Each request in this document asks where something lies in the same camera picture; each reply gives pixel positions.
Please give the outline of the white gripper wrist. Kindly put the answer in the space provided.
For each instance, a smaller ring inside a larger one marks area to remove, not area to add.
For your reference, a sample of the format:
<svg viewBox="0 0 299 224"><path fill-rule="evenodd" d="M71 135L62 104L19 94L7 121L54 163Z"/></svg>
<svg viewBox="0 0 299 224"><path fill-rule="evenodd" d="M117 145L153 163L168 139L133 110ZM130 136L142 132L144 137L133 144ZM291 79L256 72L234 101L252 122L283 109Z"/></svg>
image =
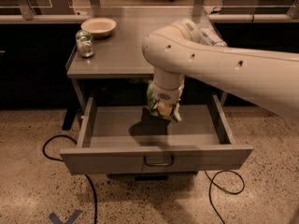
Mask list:
<svg viewBox="0 0 299 224"><path fill-rule="evenodd" d="M161 116L169 117L172 106L177 103L184 89L185 76L164 71L160 68L154 69L153 95L157 101L157 109Z"/></svg>

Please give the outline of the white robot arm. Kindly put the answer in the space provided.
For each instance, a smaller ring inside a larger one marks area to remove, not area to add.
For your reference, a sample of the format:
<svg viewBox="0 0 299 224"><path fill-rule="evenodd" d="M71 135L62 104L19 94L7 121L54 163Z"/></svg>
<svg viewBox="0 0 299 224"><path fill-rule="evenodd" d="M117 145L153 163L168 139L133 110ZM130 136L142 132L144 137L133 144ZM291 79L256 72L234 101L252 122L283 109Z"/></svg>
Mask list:
<svg viewBox="0 0 299 224"><path fill-rule="evenodd" d="M148 34L144 58L154 67L154 97L175 104L186 76L231 93L283 118L299 120L299 54L203 45L189 20Z"/></svg>

